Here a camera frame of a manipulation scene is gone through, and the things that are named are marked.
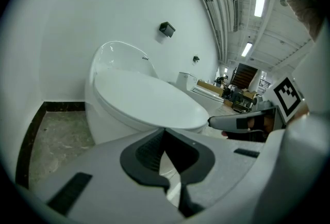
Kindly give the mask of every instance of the toilet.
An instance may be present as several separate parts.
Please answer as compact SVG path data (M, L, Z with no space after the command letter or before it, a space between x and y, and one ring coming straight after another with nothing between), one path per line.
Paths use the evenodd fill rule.
M211 116L223 105L224 99L215 92L198 86L197 82L198 79L189 73L179 72L176 82L171 84L197 101Z
M95 52L85 102L96 144L161 127L200 132L209 118L200 104L158 78L146 53L119 41Z

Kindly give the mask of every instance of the toilet lid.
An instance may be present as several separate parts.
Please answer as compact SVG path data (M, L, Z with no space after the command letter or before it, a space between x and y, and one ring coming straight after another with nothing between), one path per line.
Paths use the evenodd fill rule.
M111 107L149 125L194 129L207 123L207 111L187 94L158 78L123 70L95 76L99 96Z
M192 91L199 94L199 95L203 95L205 97L208 97L209 99L216 100L218 102L223 102L224 101L223 98L219 97L219 95L216 94L215 92L213 92L211 90L207 90L207 89L202 88L200 86L195 86Z

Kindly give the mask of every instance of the cardboard box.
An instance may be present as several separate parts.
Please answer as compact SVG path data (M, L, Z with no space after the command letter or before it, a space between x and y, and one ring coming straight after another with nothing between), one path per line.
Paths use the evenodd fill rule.
M228 99L225 99L225 100L223 101L223 103L224 103L225 105L229 106L229 107L232 107L232 106L233 106L233 102L229 101Z
M256 94L257 94L256 91L252 91L252 92L245 91L245 92L243 92L243 96L248 97L250 99L253 99Z
M200 80L197 82L197 85L198 86L201 86L201 87L203 87L203 88L205 88L207 90L211 90L211 91L217 93L219 95L219 97L222 96L223 89L220 88L220 87L213 86L212 84L205 83L205 82L202 82Z

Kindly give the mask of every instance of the floor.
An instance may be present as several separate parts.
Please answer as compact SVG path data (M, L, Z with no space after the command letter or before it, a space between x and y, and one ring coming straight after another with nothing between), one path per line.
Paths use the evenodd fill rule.
M223 105L214 112L216 116L237 114L230 107ZM221 131L206 127L201 134L224 138ZM29 188L45 179L58 168L81 155L95 145L88 128L84 111L47 112L39 127L32 149L29 167ZM167 193L168 200L175 206L179 203L180 175L165 154L161 160L161 175L167 177L171 187Z

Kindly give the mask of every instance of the black floor trim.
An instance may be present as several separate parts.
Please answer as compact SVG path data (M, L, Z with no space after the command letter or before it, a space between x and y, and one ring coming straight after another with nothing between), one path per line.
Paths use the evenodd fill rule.
M33 144L46 112L85 111L84 102L44 102L36 112L24 136L16 166L15 182L29 188L29 166Z

